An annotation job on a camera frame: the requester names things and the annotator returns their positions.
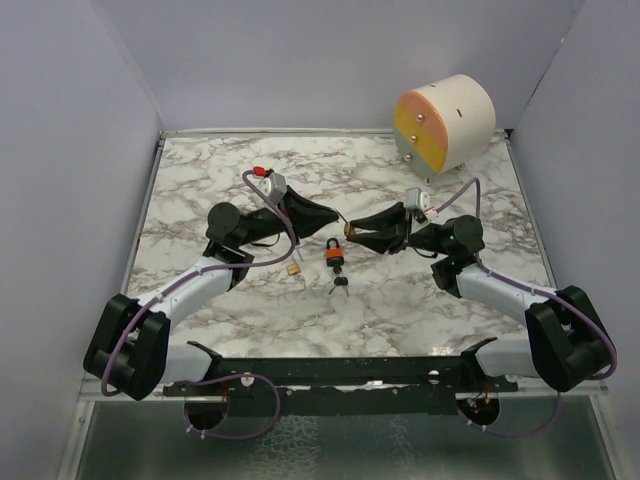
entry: cylindrical container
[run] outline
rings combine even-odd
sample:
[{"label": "cylindrical container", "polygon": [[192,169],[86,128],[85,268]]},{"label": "cylindrical container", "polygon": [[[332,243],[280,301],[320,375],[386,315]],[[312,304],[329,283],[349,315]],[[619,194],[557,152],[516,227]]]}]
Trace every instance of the cylindrical container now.
[{"label": "cylindrical container", "polygon": [[466,75],[406,92],[393,118],[400,154],[425,179],[484,152],[495,126],[491,98]]}]

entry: yellow label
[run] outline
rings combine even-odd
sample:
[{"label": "yellow label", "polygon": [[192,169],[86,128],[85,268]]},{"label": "yellow label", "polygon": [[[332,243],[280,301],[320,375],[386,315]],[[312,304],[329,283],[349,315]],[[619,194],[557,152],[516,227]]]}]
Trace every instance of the yellow label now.
[{"label": "yellow label", "polygon": [[[442,170],[444,162],[447,159],[447,152],[440,148],[400,105],[396,107],[393,125],[405,140],[416,149],[420,157],[422,157],[434,172],[440,172],[440,170]],[[412,135],[416,136],[415,142],[411,141]]]}]

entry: gray wall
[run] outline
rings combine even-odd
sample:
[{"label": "gray wall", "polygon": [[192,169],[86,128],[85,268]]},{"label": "gray wall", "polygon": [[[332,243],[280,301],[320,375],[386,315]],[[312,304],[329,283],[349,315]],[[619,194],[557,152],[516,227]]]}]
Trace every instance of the gray wall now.
[{"label": "gray wall", "polygon": [[588,0],[513,137],[558,282],[590,293],[618,347],[609,385],[630,452],[640,451],[638,25],[639,2]]},{"label": "gray wall", "polygon": [[0,6],[0,478],[55,478],[160,125],[83,0]]},{"label": "gray wall", "polygon": [[99,1],[169,129],[390,127],[404,91],[455,73],[513,127],[583,3]]}]

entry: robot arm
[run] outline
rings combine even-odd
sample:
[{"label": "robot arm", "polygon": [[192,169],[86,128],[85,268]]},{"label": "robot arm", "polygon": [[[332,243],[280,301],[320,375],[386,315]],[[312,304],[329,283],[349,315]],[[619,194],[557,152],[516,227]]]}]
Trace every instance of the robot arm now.
[{"label": "robot arm", "polygon": [[[525,326],[528,340],[490,339],[468,352],[489,377],[540,377],[566,392],[612,363],[610,353],[615,350],[584,291],[538,287],[488,268],[478,256],[485,246],[480,220],[463,215],[438,224],[433,222],[437,216],[428,194],[411,189],[404,204],[351,221],[347,240],[381,254],[409,247],[432,252],[434,259],[444,255],[431,265],[439,288],[483,303]],[[426,226],[412,232],[414,220]]]},{"label": "robot arm", "polygon": [[[301,197],[282,175],[261,168],[254,169],[254,175],[263,178],[260,190],[289,219],[294,245],[338,221],[336,211]],[[215,355],[192,344],[169,346],[170,331],[246,277],[254,257],[241,250],[243,245],[288,231],[283,220],[267,208],[243,214],[230,203],[220,203],[210,210],[207,220],[209,243],[193,267],[137,299],[118,294],[107,302],[85,355],[85,371],[103,378],[111,362],[109,384],[136,400],[159,383],[204,377]],[[116,348],[136,316],[135,329]]]}]

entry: white marble surface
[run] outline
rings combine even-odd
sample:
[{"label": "white marble surface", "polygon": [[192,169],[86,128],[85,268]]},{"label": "white marble surface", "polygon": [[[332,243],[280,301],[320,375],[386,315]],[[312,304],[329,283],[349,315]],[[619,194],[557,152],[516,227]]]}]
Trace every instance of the white marble surface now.
[{"label": "white marble surface", "polygon": [[[360,218],[404,199],[423,186],[398,158],[391,137],[271,136],[174,138],[166,142],[133,268],[129,293],[153,289],[190,267],[206,246],[207,213],[230,201],[259,208],[240,173],[253,165],[273,168],[315,202]],[[538,245],[504,142],[464,170],[436,178],[429,191],[435,205],[447,200],[471,176],[482,182],[482,221],[487,264],[511,275],[548,284]],[[473,213],[465,194],[449,216]],[[518,338],[524,329],[481,304],[440,291],[430,260],[413,251],[382,256],[343,243],[351,296],[328,295],[325,241],[343,238],[342,223],[303,240],[302,275],[290,277],[285,262],[250,270],[244,282],[182,322],[172,343],[196,340],[228,357],[329,357],[457,354],[489,337]],[[250,249],[256,259],[283,253],[276,247]]]}]

